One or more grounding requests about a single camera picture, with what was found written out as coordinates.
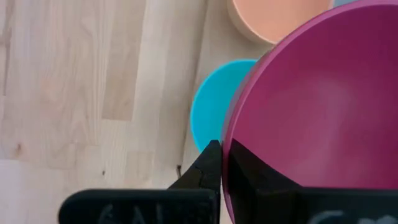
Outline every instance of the table surface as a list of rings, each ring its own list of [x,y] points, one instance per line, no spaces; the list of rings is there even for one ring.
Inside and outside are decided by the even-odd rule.
[[[198,155],[198,85],[271,47],[225,1],[0,0],[1,223],[56,223],[81,189],[174,182]]]

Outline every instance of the blue bowl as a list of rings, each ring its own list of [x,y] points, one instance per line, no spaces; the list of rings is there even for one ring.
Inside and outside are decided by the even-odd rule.
[[[232,97],[243,78],[257,62],[241,59],[222,65],[200,85],[191,108],[193,140],[202,152],[210,140],[221,142],[224,119]]]
[[[355,0],[335,0],[333,7],[342,6]]]

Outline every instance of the wood grain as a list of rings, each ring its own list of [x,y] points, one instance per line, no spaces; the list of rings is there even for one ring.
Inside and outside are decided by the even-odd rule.
[[[176,180],[205,0],[0,0],[1,223]]]
[[[130,121],[146,1],[116,1],[103,108],[104,119]]]

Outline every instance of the bowl rim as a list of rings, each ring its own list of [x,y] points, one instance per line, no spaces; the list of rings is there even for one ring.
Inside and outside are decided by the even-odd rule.
[[[209,80],[211,80],[212,78],[214,78],[215,75],[217,75],[217,73],[219,73],[220,71],[224,70],[226,67],[229,66],[235,66],[237,64],[240,63],[252,63],[251,66],[253,66],[255,63],[257,62],[256,59],[248,59],[248,58],[242,58],[242,59],[235,59],[229,62],[226,62],[222,65],[220,65],[218,68],[216,68],[215,70],[213,70],[203,81],[202,83],[199,85],[198,90],[195,92],[195,96],[193,97],[192,100],[192,105],[191,105],[191,109],[190,109],[190,130],[191,130],[191,134],[192,134],[192,139],[193,142],[195,143],[195,146],[197,147],[199,152],[202,152],[204,149],[200,148],[200,144],[199,144],[199,140],[197,139],[196,135],[195,135],[195,131],[194,131],[194,124],[193,124],[193,120],[194,120],[194,111],[197,109],[198,105],[198,97],[200,96],[200,94],[203,92],[204,86],[206,86],[206,84],[209,82]]]

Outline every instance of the magenta bowl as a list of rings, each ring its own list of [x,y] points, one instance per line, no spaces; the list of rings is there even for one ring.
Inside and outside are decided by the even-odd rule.
[[[362,0],[292,32],[242,82],[223,131],[307,187],[398,189],[398,2]]]

